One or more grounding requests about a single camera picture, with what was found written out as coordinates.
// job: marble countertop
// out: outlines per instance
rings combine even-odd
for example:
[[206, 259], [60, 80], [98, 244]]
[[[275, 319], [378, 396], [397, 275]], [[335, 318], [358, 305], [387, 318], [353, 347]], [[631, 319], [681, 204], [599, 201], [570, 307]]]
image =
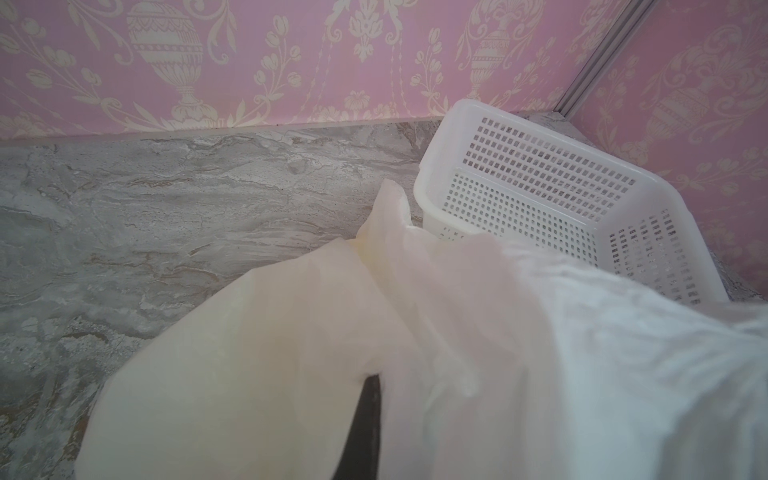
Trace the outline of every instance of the marble countertop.
[[438, 124], [0, 148], [0, 478], [74, 478], [110, 374], [249, 269], [354, 237]]

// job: basket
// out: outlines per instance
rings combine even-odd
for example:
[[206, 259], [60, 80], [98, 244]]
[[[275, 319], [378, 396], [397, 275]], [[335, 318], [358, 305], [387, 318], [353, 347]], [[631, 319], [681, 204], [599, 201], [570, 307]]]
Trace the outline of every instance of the basket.
[[728, 301], [682, 197], [650, 172], [477, 101], [457, 102], [413, 187], [424, 228], [527, 240], [686, 304]]

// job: black pointed object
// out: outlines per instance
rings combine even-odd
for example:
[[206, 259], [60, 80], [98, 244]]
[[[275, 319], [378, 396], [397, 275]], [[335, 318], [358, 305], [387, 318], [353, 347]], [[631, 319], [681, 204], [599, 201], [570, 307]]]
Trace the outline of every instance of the black pointed object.
[[376, 480], [379, 470], [382, 395], [379, 376], [362, 384], [355, 416], [332, 480]]

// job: pink wallpaper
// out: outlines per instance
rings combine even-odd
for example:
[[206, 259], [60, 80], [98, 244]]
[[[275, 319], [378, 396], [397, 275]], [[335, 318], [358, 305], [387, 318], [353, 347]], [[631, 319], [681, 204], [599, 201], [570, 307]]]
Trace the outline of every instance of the pink wallpaper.
[[768, 293], [768, 2], [665, 0], [574, 124], [670, 181], [710, 248]]
[[551, 110], [626, 0], [0, 0], [0, 138]]

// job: white garment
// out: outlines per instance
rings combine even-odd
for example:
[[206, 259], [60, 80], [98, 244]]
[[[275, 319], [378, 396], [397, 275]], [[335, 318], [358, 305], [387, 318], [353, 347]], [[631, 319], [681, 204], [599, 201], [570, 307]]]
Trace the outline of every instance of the white garment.
[[441, 242], [385, 181], [349, 242], [251, 270], [105, 386], [78, 480], [330, 478], [366, 376], [379, 478], [768, 478], [766, 309], [726, 326], [570, 257]]

